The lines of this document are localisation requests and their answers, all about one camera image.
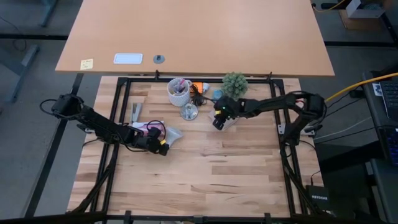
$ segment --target white box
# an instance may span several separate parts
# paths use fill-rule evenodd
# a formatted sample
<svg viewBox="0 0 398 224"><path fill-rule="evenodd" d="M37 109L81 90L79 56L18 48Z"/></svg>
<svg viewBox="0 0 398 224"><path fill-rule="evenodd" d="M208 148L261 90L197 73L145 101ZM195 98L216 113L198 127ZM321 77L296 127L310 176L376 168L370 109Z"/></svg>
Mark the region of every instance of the white box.
<svg viewBox="0 0 398 224"><path fill-rule="evenodd" d="M369 9L358 9L359 5L361 5L361 0L352 0L347 8L347 16L350 19L373 19L380 17L385 10L377 9L377 10L369 10Z"/></svg>

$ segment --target yellow sticky note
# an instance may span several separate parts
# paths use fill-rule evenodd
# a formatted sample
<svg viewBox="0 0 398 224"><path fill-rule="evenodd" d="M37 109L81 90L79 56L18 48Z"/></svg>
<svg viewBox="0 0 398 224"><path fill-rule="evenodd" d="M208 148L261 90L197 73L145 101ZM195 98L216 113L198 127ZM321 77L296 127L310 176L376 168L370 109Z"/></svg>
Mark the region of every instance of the yellow sticky note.
<svg viewBox="0 0 398 224"><path fill-rule="evenodd" d="M92 69L93 63L94 63L93 59L82 60L80 62L80 70Z"/></svg>

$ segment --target yellow cable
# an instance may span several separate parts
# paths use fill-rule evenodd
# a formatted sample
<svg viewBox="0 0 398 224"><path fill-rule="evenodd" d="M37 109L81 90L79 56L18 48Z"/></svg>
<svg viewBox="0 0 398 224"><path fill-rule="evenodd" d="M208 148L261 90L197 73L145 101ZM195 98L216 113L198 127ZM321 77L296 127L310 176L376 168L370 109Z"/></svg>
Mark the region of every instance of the yellow cable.
<svg viewBox="0 0 398 224"><path fill-rule="evenodd" d="M345 88L345 89L343 89L343 90L340 90L339 92L335 93L333 96L327 98L327 99L325 100L325 102L329 102L329 101L331 101L332 99L336 98L337 96L341 95L342 93L344 93L344 92L346 92L346 91L349 91L349 90L352 90L353 88L356 88L356 87L358 87L358 86L360 86L360 85L367 84L367 83L371 83L371 82L375 82L375 81L382 80L382 79L385 79L385 78L394 77L394 76L398 76L398 73L393 73L393 74L389 74L389 75L383 75L383 76L381 76L381 77L371 78L371 79L369 79L369 80L361 81L361 82L359 82L359 83L357 83L357 84L350 85L349 87L347 87L347 88Z"/></svg>
<svg viewBox="0 0 398 224"><path fill-rule="evenodd" d="M317 12L327 12L327 11L330 11L330 10L336 8L337 6L341 5L341 4L342 4L343 2L345 2L345 1L346 1L346 0L342 0L341 2L337 3L335 6L329 8L329 9L327 9L327 10L322 10L322 11L321 11L321 10L316 9L315 7L312 7L312 8L313 8L313 10L315 10L315 11L317 11Z"/></svg>

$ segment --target orange object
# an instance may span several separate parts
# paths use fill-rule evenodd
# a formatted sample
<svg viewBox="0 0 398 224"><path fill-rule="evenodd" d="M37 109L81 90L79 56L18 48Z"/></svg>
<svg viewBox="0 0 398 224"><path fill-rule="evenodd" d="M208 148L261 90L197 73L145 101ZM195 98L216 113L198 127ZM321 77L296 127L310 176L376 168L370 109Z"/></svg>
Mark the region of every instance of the orange object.
<svg viewBox="0 0 398 224"><path fill-rule="evenodd" d="M199 93L203 93L203 83L195 82L195 83L192 83L192 85L196 85L198 87Z"/></svg>

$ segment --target keyboard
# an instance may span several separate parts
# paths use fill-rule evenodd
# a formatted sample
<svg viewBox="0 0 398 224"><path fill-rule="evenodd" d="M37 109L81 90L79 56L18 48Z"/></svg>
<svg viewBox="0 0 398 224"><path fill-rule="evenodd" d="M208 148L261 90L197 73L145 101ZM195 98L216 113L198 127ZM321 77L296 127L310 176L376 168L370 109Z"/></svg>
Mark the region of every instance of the keyboard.
<svg viewBox="0 0 398 224"><path fill-rule="evenodd" d="M381 81L380 87L388 118L398 121L398 82Z"/></svg>
<svg viewBox="0 0 398 224"><path fill-rule="evenodd" d="M397 128L379 128L382 136L381 144L384 148L384 154L387 160L393 166L398 166L398 127Z"/></svg>

